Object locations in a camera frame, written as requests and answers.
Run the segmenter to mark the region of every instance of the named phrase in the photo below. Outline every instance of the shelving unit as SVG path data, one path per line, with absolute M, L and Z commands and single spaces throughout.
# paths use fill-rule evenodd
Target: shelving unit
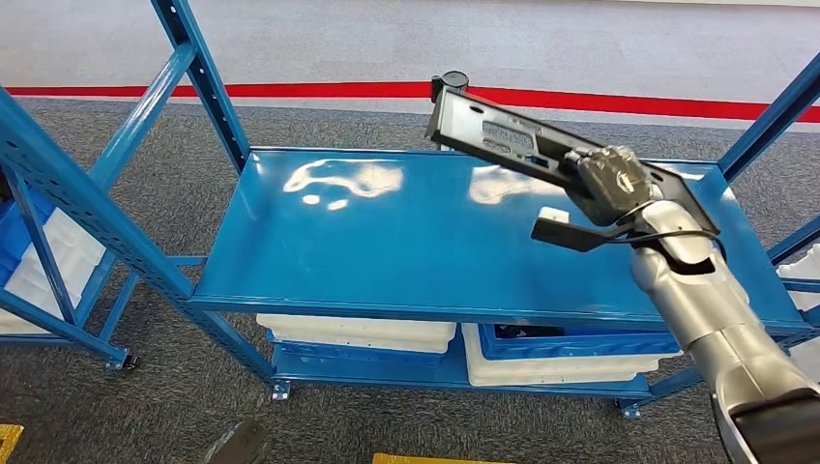
M 45 238 L 39 215 L 35 213 L 29 188 L 22 187 L 25 184 L 17 173 L 8 167 L 4 167 L 3 170 L 9 180 L 14 196 L 14 207 L 19 209 L 22 215 L 26 230 L 31 238 L 31 244 L 37 252 L 51 291 L 60 307 L 62 318 L 55 317 L 44 309 L 10 293 L 8 290 L 0 288 L 0 307 L 46 330 L 46 333 L 0 333 L 0 344 L 46 346 L 76 344 L 103 358 L 106 366 L 111 369 L 134 367 L 136 357 L 130 356 L 126 349 L 111 345 L 108 340 L 111 338 L 136 285 L 136 274 L 131 273 L 126 279 L 118 299 L 108 311 L 99 335 L 94 336 L 87 332 L 84 329 L 86 320 L 114 270 L 117 263 L 116 256 L 110 251 L 103 253 L 100 262 L 97 263 L 85 282 L 80 301 L 74 307 L 48 240 Z
M 267 360 L 221 312 L 665 327 L 629 277 L 627 248 L 604 246 L 579 255 L 529 239 L 541 206 L 583 218 L 559 189 L 530 186 L 504 194 L 508 175 L 454 151 L 251 147 L 187 1 L 153 4 L 174 52 L 97 163 L 88 172 L 79 168 L 5 92 L 0 93 L 0 163 L 43 186 L 136 276 L 266 383 L 275 398 L 287 398 L 293 380 L 485 389 L 467 383 L 460 335 L 437 367 L 310 363 L 279 350 Z M 177 266 L 196 258 L 163 254 L 106 194 L 185 73 L 239 173 L 195 284 Z M 820 220 L 767 255 L 728 183 L 818 94 L 820 55 L 723 159 L 658 161 L 684 175 L 722 229 L 731 269 L 784 348 L 816 336 L 820 325 L 818 310 L 798 311 L 786 289 L 820 291 L 820 281 L 781 281 L 772 260 L 820 236 Z M 652 385 L 639 375 L 628 382 L 500 390 L 606 396 L 620 401 L 625 416 L 636 417 L 641 404 L 698 381 L 690 368 Z

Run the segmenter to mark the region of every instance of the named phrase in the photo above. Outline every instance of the white storage tray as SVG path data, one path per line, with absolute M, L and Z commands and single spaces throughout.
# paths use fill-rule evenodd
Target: white storage tray
M 257 314 L 256 322 L 282 341 L 444 353 L 455 323 L 350 317 Z
M 105 247 L 59 208 L 45 222 L 43 232 L 72 304 L 76 307 L 91 273 L 103 258 Z M 4 288 L 26 302 L 63 318 L 34 245 L 29 244 L 26 248 Z M 0 334 L 46 334 L 46 331 L 0 308 Z
M 640 372 L 658 369 L 660 359 L 680 354 L 491 361 L 483 356 L 476 324 L 461 324 L 461 333 L 467 374 L 474 387 L 627 381 Z
M 792 278 L 820 278 L 820 244 L 814 245 L 800 261 L 777 266 L 777 275 Z M 820 293 L 789 292 L 797 309 L 806 311 L 820 305 Z

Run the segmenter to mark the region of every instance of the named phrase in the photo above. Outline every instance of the caster wheel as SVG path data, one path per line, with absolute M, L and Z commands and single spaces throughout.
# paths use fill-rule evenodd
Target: caster wheel
M 142 358 L 137 355 L 127 355 L 123 361 L 123 370 L 134 370 L 142 365 Z

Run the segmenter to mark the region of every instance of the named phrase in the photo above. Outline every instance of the gray carpet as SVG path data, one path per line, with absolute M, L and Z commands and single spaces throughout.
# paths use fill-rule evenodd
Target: gray carpet
M 83 164 L 128 111 L 115 102 L 26 101 Z M 428 147 L 425 117 L 240 108 L 266 145 Z M 713 159 L 732 130 L 563 124 L 641 156 Z M 787 134 L 736 183 L 769 245 L 817 214 L 820 134 Z M 168 253 L 206 253 L 236 176 L 197 105 L 170 105 L 111 195 Z M 118 271 L 92 318 L 116 296 Z M 264 352 L 262 331 L 232 317 Z M 269 463 L 367 463 L 375 452 L 516 463 L 725 462 L 706 394 L 690 389 L 622 420 L 611 400 L 297 384 L 285 402 L 143 285 L 114 335 L 144 361 L 106 372 L 74 349 L 0 347 L 0 423 L 25 425 L 12 463 L 195 463 L 235 421 L 254 417 L 274 444 Z

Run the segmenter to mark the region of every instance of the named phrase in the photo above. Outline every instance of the red floor stripe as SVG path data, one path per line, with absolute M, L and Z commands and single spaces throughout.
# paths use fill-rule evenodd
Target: red floor stripe
M 298 82 L 228 84 L 228 95 L 239 98 L 303 99 L 425 99 L 428 81 L 391 82 Z M 144 85 L 6 87 L 12 95 L 37 97 L 139 97 Z M 470 92 L 500 104 L 549 109 L 571 109 L 607 113 L 687 116 L 695 118 L 754 120 L 767 103 L 747 101 L 709 101 L 583 94 L 549 90 L 509 89 L 471 86 Z M 174 97 L 195 97 L 190 85 L 180 85 Z M 820 123 L 820 106 L 806 111 L 799 122 Z

